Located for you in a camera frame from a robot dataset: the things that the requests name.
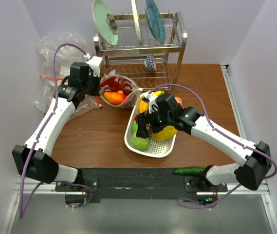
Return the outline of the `red plastic lobster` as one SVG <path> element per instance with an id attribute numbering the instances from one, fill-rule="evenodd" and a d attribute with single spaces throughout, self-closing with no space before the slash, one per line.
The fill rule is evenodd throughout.
<path id="1" fill-rule="evenodd" d="M 133 89 L 131 82 L 127 78 L 117 78 L 116 76 L 108 77 L 106 80 L 101 82 L 100 86 L 104 88 L 103 92 L 122 91 L 125 96 L 128 96 Z"/>

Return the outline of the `clear polka dot zip bag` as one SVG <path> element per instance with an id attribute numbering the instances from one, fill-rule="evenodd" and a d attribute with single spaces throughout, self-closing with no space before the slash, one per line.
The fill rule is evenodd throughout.
<path id="1" fill-rule="evenodd" d="M 100 97 L 112 107 L 133 107 L 142 92 L 133 80 L 122 75 L 105 75 L 100 81 Z"/>

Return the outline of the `orange red pepper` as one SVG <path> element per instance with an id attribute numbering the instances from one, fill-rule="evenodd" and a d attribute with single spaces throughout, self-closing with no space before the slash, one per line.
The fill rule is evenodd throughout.
<path id="1" fill-rule="evenodd" d="M 126 99 L 126 96 L 122 92 L 105 92 L 104 99 L 109 104 L 117 106 Z"/>

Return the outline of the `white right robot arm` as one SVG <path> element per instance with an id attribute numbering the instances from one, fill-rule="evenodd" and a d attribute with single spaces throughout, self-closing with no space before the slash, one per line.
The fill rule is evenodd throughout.
<path id="1" fill-rule="evenodd" d="M 182 107 L 172 94 L 157 96 L 145 92 L 141 94 L 141 100 L 147 103 L 148 108 L 137 115 L 137 137 L 147 138 L 172 126 L 207 141 L 234 160 L 233 164 L 207 166 L 192 179 L 192 184 L 206 192 L 216 185 L 232 182 L 253 191 L 259 188 L 272 166 L 270 148 L 266 143 L 255 144 L 229 132 L 194 107 Z"/>

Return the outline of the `orange peach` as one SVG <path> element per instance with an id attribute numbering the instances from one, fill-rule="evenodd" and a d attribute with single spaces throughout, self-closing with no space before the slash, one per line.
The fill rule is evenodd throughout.
<path id="1" fill-rule="evenodd" d="M 182 99 L 179 97 L 175 97 L 175 100 L 177 101 L 178 104 L 182 105 Z"/>

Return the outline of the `small yellow banana bunch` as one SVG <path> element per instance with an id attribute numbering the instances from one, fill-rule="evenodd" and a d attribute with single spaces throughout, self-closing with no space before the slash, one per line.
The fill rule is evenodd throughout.
<path id="1" fill-rule="evenodd" d="M 164 91 L 156 91 L 156 92 L 152 92 L 152 94 L 156 95 L 156 96 L 160 96 L 162 94 L 164 94 Z M 148 103 L 141 100 L 139 103 L 139 113 L 143 113 L 145 111 L 148 110 Z"/>

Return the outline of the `pile of clear plastic bags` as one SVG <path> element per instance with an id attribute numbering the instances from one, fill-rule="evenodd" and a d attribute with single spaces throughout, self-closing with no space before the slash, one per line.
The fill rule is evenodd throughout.
<path id="1" fill-rule="evenodd" d="M 55 62 L 53 62 L 57 47 L 65 43 L 74 44 L 84 52 L 91 53 L 83 37 L 65 31 L 51 32 L 37 43 L 37 51 L 41 62 L 39 74 L 44 86 L 35 101 L 35 106 L 44 113 L 48 111 L 55 93 L 53 71 L 55 71 L 57 84 L 60 85 L 62 80 L 69 75 L 72 63 L 85 62 L 83 58 L 84 54 L 72 46 L 60 48 Z"/>

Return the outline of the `grey patterned bowl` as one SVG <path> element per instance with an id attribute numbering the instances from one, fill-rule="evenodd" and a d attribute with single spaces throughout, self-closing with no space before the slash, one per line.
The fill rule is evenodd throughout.
<path id="1" fill-rule="evenodd" d="M 115 76 L 115 75 L 118 75 L 118 74 L 119 74 L 119 72 L 116 69 L 113 69 L 108 73 L 108 75 L 111 75 L 111 76 Z"/>

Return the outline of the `white perforated fruit tray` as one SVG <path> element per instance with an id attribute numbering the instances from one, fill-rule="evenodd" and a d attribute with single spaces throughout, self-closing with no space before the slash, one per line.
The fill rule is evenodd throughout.
<path id="1" fill-rule="evenodd" d="M 146 93 L 147 92 L 144 92 L 144 93 L 140 94 L 139 97 L 137 98 L 134 106 L 133 106 L 133 110 L 132 110 L 132 113 L 130 115 L 130 118 L 129 118 L 129 121 L 128 121 L 128 124 L 127 124 L 127 128 L 126 128 L 126 131 L 125 131 L 124 142 L 125 142 L 125 145 L 127 146 L 127 148 L 129 150 L 131 150 L 131 151 L 133 151 L 137 154 L 140 154 L 140 155 L 143 155 L 143 156 L 148 156 L 148 157 L 155 157 L 155 158 L 166 157 L 173 150 L 176 134 L 173 135 L 171 138 L 168 138 L 164 141 L 155 141 L 153 139 L 153 137 L 151 137 L 149 139 L 149 142 L 150 142 L 149 148 L 146 151 L 137 150 L 136 148 L 134 148 L 134 146 L 131 142 L 132 136 L 134 135 L 134 133 L 132 131 L 134 118 L 136 117 L 137 114 L 139 114 L 139 104 L 140 104 L 140 101 L 141 101 L 142 97 Z"/>

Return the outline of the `green white cabbage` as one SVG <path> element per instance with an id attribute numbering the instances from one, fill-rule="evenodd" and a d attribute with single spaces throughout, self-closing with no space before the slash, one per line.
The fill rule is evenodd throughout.
<path id="1" fill-rule="evenodd" d="M 131 138 L 131 143 L 134 149 L 138 151 L 147 151 L 150 147 L 150 139 L 149 138 L 141 138 L 133 135 Z"/>

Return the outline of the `steel dish rack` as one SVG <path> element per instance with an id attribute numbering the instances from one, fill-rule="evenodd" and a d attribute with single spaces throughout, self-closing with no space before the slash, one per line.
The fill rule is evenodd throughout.
<path id="1" fill-rule="evenodd" d="M 120 75 L 134 80 L 144 90 L 177 83 L 187 43 L 185 21 L 180 12 L 161 13 L 165 27 L 165 43 L 160 44 L 148 27 L 145 14 L 139 14 L 143 45 L 137 43 L 133 14 L 114 16 L 118 24 L 118 43 L 109 45 L 95 32 L 93 42 L 97 56 L 103 57 L 106 73 L 116 69 Z M 155 57 L 156 72 L 145 68 L 147 55 Z"/>

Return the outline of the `mint green flower plate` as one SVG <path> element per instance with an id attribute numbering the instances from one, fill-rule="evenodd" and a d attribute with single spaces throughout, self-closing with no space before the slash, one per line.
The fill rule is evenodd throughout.
<path id="1" fill-rule="evenodd" d="M 117 45 L 119 32 L 111 8 L 103 0 L 94 0 L 92 13 L 98 33 L 109 45 Z"/>

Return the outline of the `green cucumber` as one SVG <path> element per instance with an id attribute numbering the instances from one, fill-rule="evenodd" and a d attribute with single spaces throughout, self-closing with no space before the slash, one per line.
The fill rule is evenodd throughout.
<path id="1" fill-rule="evenodd" d="M 195 176 L 200 175 L 205 170 L 205 167 L 199 167 L 199 166 L 188 166 L 188 167 L 182 167 L 182 168 L 176 168 L 174 170 L 174 174 L 178 176 Z"/>

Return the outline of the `teal blue plate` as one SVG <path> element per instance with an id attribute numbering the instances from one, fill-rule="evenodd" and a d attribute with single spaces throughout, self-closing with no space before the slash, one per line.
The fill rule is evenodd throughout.
<path id="1" fill-rule="evenodd" d="M 165 43 L 165 27 L 154 0 L 146 0 L 145 14 L 151 34 L 160 44 Z"/>

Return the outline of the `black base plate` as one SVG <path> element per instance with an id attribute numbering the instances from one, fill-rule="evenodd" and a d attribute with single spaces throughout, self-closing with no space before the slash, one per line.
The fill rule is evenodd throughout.
<path id="1" fill-rule="evenodd" d="M 82 168 L 84 184 L 92 190 L 92 202 L 101 199 L 197 199 L 198 192 L 227 192 L 226 185 L 217 190 L 203 190 L 191 184 L 192 176 L 176 175 L 173 168 Z"/>

